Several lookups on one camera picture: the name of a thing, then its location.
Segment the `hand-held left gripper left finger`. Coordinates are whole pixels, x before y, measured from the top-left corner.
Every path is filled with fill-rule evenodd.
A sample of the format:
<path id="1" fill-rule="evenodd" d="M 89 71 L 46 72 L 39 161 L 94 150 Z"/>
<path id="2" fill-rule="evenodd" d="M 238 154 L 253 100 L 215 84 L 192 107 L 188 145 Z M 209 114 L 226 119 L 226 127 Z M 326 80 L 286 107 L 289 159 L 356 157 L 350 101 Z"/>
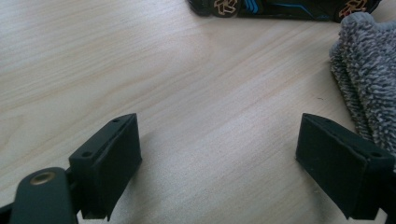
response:
<path id="1" fill-rule="evenodd" d="M 85 219 L 109 219 L 142 162 L 137 115 L 114 118 L 70 157 L 75 208 Z"/>

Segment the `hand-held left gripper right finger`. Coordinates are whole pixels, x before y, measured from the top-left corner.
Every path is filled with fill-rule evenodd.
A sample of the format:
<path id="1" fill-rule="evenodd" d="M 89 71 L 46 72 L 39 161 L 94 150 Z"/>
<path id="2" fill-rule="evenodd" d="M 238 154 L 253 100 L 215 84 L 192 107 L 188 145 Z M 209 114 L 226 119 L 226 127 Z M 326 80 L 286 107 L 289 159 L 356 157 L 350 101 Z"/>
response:
<path id="1" fill-rule="evenodd" d="M 296 160 L 345 217 L 396 220 L 396 158 L 338 123 L 304 113 Z"/>

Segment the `grey fluffy cloth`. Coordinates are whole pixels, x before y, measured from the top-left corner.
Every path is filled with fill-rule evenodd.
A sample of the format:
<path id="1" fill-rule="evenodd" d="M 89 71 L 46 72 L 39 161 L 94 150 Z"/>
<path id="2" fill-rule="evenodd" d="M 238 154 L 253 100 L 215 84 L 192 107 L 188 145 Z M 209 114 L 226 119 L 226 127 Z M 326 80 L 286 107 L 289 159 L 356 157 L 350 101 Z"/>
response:
<path id="1" fill-rule="evenodd" d="M 396 21 L 365 12 L 345 17 L 329 56 L 358 134 L 396 159 Z"/>

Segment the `black and blue toy car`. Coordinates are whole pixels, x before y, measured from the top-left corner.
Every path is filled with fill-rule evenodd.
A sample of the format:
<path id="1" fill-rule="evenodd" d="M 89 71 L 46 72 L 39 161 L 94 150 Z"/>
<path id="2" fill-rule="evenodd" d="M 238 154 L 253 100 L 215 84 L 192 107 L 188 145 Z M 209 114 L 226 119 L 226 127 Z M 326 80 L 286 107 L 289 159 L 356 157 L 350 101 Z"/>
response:
<path id="1" fill-rule="evenodd" d="M 354 12 L 372 13 L 382 0 L 187 0 L 199 16 L 340 22 Z"/>

